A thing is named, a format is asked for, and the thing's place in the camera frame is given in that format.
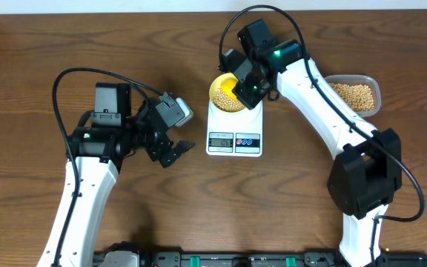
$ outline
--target white wall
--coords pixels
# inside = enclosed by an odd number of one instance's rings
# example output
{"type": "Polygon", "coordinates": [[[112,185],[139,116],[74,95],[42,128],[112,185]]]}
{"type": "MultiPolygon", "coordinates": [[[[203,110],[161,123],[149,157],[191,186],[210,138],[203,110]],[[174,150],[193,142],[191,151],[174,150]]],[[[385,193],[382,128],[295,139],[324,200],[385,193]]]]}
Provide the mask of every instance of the white wall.
{"type": "Polygon", "coordinates": [[[238,11],[253,4],[283,10],[427,9],[427,0],[0,0],[0,14],[238,11]]]}

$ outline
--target yellow bowl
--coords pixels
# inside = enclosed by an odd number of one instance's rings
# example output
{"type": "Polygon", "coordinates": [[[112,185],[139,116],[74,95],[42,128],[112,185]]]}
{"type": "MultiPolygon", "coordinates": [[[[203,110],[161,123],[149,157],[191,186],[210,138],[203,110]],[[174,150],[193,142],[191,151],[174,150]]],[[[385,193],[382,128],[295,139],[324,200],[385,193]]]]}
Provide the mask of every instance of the yellow bowl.
{"type": "Polygon", "coordinates": [[[234,92],[232,91],[235,88],[235,85],[237,84],[238,79],[233,75],[232,73],[225,73],[220,76],[218,76],[211,85],[211,89],[209,90],[209,97],[211,98],[212,103],[216,103],[212,100],[214,99],[215,93],[218,90],[223,90],[230,98],[232,98],[235,101],[238,101],[237,97],[235,96],[234,92]]]}

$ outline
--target black plastic housing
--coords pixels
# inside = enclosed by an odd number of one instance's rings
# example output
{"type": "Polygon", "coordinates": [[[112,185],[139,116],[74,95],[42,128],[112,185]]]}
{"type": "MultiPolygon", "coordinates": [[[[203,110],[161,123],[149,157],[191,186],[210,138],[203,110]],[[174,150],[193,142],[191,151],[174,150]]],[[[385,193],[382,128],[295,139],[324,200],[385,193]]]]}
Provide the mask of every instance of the black plastic housing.
{"type": "MultiPolygon", "coordinates": [[[[401,160],[400,138],[392,129],[375,131],[373,138],[401,160]]],[[[334,160],[327,187],[343,213],[362,219],[373,208],[393,201],[394,192],[401,188],[401,168],[369,141],[346,145],[334,160]],[[370,158],[364,160],[362,154],[370,158]]]]}
{"type": "Polygon", "coordinates": [[[237,50],[228,51],[220,70],[232,72],[238,78],[233,92],[247,109],[252,110],[276,90],[277,74],[300,60],[302,50],[294,39],[280,44],[262,19],[248,24],[237,35],[245,55],[237,50]]]}
{"type": "Polygon", "coordinates": [[[159,160],[163,168],[171,166],[195,144],[180,141],[175,147],[166,132],[185,117],[179,104],[165,93],[158,99],[145,99],[131,116],[130,84],[96,84],[95,110],[85,112],[69,136],[74,156],[92,156],[100,162],[112,160],[118,171],[123,159],[138,148],[159,160]],[[92,127],[85,127],[91,119],[92,127]]]}

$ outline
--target scale display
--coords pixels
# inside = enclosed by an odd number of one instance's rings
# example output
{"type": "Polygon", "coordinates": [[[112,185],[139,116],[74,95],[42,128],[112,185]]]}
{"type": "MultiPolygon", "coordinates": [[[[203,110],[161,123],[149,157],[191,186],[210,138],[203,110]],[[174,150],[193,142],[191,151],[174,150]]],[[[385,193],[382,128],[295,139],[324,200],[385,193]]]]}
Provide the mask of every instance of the scale display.
{"type": "Polygon", "coordinates": [[[205,150],[211,156],[258,157],[262,154],[263,109],[228,113],[209,103],[205,150]]]}
{"type": "Polygon", "coordinates": [[[211,146],[230,147],[231,140],[229,139],[212,139],[211,146]]]}

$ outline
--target green connector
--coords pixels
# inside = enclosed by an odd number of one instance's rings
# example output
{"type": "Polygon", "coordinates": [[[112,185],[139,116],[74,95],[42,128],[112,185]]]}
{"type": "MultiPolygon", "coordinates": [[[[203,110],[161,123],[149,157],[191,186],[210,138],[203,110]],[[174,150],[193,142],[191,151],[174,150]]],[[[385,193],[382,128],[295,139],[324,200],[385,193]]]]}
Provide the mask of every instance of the green connector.
{"type": "Polygon", "coordinates": [[[295,257],[287,257],[286,258],[286,267],[296,267],[296,258],[295,257]]]}
{"type": "Polygon", "coordinates": [[[191,257],[191,267],[200,267],[200,257],[191,257]]]}

